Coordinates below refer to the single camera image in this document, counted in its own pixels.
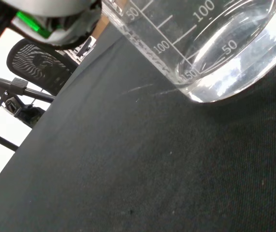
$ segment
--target chair backrest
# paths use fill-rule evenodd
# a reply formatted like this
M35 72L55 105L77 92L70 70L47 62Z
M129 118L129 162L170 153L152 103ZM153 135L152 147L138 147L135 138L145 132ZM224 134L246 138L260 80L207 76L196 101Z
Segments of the chair backrest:
M22 39L11 49L7 66L15 75L56 96L78 64L53 49Z

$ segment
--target printed number 50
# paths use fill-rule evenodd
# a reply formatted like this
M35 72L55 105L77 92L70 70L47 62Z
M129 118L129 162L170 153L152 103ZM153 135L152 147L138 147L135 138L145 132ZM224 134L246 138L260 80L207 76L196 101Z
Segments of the printed number 50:
M126 12L126 15L130 17L131 20L134 20L137 16L139 16L139 12L134 9L133 7L129 8L129 10Z

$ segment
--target measurement number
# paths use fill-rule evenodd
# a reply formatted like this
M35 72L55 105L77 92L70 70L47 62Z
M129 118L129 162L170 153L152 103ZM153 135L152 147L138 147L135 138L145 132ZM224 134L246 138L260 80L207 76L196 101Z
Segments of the measurement number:
M186 80L191 80L194 77L198 76L198 74L195 70L190 70L190 71L186 70L184 74L185 74L186 77L184 75L181 75L181 76Z
M193 15L198 18L198 22L201 22L203 20L203 16L208 16L209 12L214 10L215 5L211 0L206 0L204 5L201 5L199 7L198 13L195 12Z
M126 15L130 18L130 20L134 20L137 16L139 16L139 12L134 9L133 7L129 8L129 10L126 12Z
M238 44L234 40L230 40L228 44L223 46L221 49L225 52L226 55L229 55L232 50L235 50L238 47Z
M158 52L158 54L164 52L169 47L170 46L166 41L161 41L161 43L157 44L157 46L154 46L154 48Z

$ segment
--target black tablecloth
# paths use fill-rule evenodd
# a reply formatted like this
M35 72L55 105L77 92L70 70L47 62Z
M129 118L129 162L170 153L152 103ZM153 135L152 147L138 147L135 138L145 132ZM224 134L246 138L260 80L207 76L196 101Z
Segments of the black tablecloth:
M0 232L276 231L276 68L191 103L112 27L0 174Z

